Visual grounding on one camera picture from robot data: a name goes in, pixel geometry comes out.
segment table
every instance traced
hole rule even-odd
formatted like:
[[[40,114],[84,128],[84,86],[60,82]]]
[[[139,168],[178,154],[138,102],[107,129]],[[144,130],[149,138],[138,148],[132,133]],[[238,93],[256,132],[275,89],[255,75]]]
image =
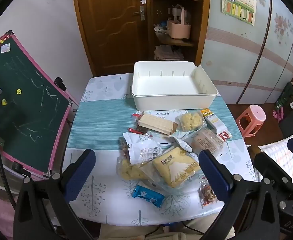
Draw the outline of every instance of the table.
[[[122,154],[120,137],[132,125],[131,115],[136,113],[131,95],[133,74],[91,78],[82,96],[74,119],[65,152],[62,171],[74,163],[86,148],[94,150],[96,164],[76,200],[70,205],[81,218],[119,226],[159,225],[219,212],[224,203],[200,205],[198,188],[200,175],[188,179],[186,189],[179,195],[166,196],[161,208],[131,193],[138,183],[125,181],[116,173],[117,158]],[[245,142],[228,110],[218,96],[210,109],[226,124],[233,138],[225,143],[218,158],[232,174],[255,181],[255,173]],[[166,119],[186,110],[158,111],[168,113]],[[162,148],[172,141],[156,138]]]

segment white wall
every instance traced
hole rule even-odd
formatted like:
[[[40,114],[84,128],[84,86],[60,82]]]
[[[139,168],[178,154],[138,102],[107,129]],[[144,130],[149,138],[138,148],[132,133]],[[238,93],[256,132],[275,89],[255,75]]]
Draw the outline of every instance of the white wall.
[[[52,80],[61,77],[80,101],[92,73],[73,0],[14,0],[0,17],[0,36],[8,30]]]

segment door handle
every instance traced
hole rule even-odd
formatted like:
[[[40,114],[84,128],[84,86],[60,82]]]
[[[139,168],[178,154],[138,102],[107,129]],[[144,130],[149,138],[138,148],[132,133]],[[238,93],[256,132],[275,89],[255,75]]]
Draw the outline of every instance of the door handle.
[[[140,14],[141,20],[145,20],[145,14],[144,14],[144,6],[140,6],[140,11],[139,12],[134,12],[133,14]]]

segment wooden floor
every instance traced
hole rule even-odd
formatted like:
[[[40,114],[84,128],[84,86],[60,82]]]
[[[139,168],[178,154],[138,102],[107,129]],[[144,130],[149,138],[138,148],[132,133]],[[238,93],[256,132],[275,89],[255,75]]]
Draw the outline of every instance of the wooden floor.
[[[250,105],[227,105],[234,119],[237,119]],[[266,120],[255,136],[245,137],[246,145],[266,145],[283,139],[278,121],[273,117],[274,104],[259,105],[265,112]]]

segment white plastic tray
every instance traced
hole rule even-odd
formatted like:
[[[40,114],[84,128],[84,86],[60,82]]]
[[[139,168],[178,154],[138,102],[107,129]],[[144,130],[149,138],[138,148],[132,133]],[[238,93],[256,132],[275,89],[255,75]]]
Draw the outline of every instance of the white plastic tray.
[[[188,61],[134,64],[132,95],[139,111],[208,108],[217,89],[201,66]]]

